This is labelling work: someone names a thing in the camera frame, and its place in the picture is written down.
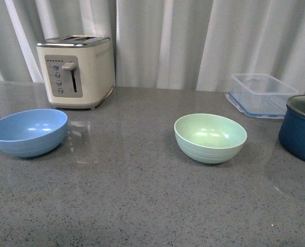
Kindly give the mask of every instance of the bowl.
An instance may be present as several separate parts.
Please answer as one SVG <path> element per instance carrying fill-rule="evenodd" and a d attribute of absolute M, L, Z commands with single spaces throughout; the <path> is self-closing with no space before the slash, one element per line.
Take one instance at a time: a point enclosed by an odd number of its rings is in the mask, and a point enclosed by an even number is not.
<path fill-rule="evenodd" d="M 56 148 L 67 132 L 67 115 L 55 109 L 18 112 L 0 119 L 0 150 L 33 157 Z"/>
<path fill-rule="evenodd" d="M 218 115 L 191 114 L 174 123 L 180 149 L 190 158 L 208 164 L 225 162 L 234 157 L 247 139 L 237 122 Z"/>
<path fill-rule="evenodd" d="M 289 98 L 287 111 L 278 134 L 280 144 L 305 161 L 305 95 Z"/>

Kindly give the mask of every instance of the toaster control panel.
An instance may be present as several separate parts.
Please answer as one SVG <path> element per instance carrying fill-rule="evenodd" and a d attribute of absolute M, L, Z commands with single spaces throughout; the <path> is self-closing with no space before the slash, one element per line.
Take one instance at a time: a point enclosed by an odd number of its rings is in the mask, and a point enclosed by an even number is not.
<path fill-rule="evenodd" d="M 45 62 L 53 96 L 82 97 L 80 70 L 76 56 L 45 55 Z"/>

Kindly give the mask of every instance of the curtain fold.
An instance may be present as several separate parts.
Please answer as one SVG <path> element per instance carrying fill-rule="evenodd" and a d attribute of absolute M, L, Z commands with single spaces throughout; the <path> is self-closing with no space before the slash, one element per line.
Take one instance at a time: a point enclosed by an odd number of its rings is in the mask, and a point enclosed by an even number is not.
<path fill-rule="evenodd" d="M 42 81 L 36 43 L 109 36 L 116 85 L 227 92 L 266 73 L 305 93 L 305 1 L 0 1 L 0 80 Z"/>

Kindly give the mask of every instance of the plastic bowl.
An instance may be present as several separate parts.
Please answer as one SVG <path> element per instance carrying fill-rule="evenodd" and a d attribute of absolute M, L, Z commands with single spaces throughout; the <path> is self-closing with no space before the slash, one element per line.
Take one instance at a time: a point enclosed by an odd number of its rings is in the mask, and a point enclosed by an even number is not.
<path fill-rule="evenodd" d="M 0 150 L 33 157 L 56 148 L 67 132 L 67 115 L 55 109 L 18 112 L 0 119 Z"/>
<path fill-rule="evenodd" d="M 180 149 L 190 158 L 208 164 L 225 162 L 234 157 L 247 139 L 237 122 L 212 114 L 191 114 L 174 123 Z"/>

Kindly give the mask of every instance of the blue bowl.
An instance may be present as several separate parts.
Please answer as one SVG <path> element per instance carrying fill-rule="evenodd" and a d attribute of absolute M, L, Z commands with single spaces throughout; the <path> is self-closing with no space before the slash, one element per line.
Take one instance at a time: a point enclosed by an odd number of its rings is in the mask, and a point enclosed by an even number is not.
<path fill-rule="evenodd" d="M 288 99 L 287 111 L 279 132 L 280 144 L 305 161 L 305 95 Z"/>
<path fill-rule="evenodd" d="M 0 119 L 0 150 L 33 157 L 56 148 L 67 132 L 68 117 L 55 109 L 18 112 Z"/>

